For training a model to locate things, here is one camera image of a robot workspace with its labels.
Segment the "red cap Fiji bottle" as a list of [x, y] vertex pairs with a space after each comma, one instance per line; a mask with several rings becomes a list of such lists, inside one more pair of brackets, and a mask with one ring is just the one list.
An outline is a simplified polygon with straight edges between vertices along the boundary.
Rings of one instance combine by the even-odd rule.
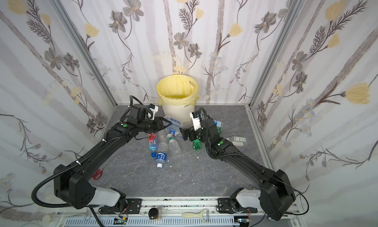
[[149, 142], [149, 150], [151, 152], [156, 152], [158, 149], [158, 145], [156, 142], [156, 135], [154, 133], [148, 136], [148, 142]]

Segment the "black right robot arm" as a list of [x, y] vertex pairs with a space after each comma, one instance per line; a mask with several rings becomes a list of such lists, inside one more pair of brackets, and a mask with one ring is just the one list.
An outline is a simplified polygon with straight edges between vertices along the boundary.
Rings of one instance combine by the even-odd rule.
[[181, 128], [184, 140], [198, 139], [205, 146], [213, 160], [220, 160], [235, 167], [257, 185], [256, 190], [239, 188], [230, 196], [229, 210], [241, 212], [245, 208], [264, 211], [275, 221], [284, 215], [293, 215], [289, 208], [296, 201], [295, 193], [288, 175], [282, 171], [273, 171], [257, 163], [242, 153], [231, 141], [219, 135], [214, 120], [203, 107], [190, 113], [193, 125]]

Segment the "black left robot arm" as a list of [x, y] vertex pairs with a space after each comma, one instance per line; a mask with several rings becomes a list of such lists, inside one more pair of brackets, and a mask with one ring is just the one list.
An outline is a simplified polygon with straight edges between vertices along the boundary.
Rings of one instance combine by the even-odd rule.
[[[136, 97], [131, 102], [121, 119], [111, 127], [103, 139], [86, 154], [67, 166], [59, 165], [54, 174], [40, 182], [32, 191], [32, 201], [46, 208], [102, 206], [106, 213], [121, 213], [129, 206], [126, 195], [115, 189], [92, 186], [90, 179], [119, 148], [136, 138], [139, 133], [153, 134], [169, 127], [172, 123], [161, 116], [156, 116], [158, 106], [144, 105]], [[63, 204], [51, 204], [40, 200], [37, 193], [48, 182], [54, 182], [54, 195], [64, 201]]]

